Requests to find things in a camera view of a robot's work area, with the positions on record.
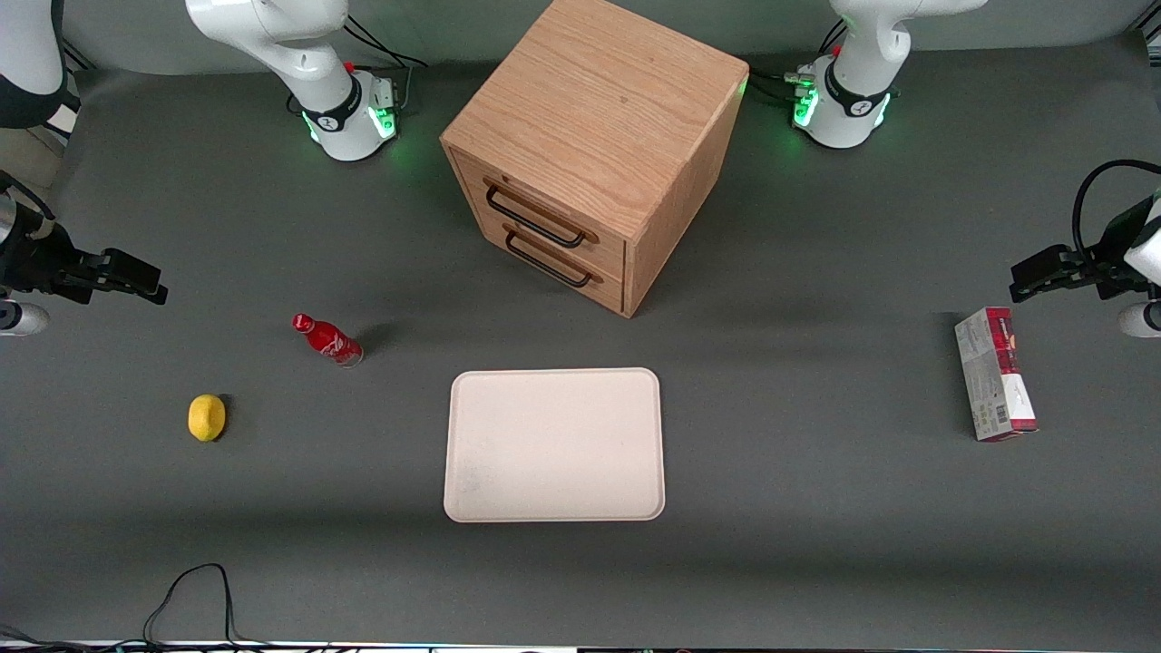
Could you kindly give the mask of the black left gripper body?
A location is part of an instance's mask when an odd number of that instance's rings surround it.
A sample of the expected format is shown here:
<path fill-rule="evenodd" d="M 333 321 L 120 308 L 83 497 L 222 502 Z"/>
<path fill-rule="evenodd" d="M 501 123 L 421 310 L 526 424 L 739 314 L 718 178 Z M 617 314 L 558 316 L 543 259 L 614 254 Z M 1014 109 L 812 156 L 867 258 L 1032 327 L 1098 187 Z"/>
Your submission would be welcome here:
<path fill-rule="evenodd" d="M 1079 273 L 1087 277 L 1086 287 L 1096 287 L 1099 300 L 1124 293 L 1145 293 L 1158 300 L 1158 249 L 1146 252 L 1146 245 L 1158 245 L 1158 200 L 1141 200 L 1119 211 L 1093 247 L 1083 239 L 1082 208 L 1079 200 L 1070 210 L 1070 239 L 1079 254 Z"/>

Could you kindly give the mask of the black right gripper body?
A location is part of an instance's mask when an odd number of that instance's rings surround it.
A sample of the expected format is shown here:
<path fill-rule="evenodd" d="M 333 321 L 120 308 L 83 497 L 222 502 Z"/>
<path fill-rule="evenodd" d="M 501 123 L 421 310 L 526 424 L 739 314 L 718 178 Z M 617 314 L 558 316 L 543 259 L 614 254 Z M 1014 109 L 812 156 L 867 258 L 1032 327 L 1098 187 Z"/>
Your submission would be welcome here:
<path fill-rule="evenodd" d="M 39 292 L 58 297 L 91 297 L 108 288 L 99 271 L 88 263 L 91 252 L 77 249 L 63 227 L 34 241 L 13 229 L 3 239 L 3 274 L 7 290 Z"/>

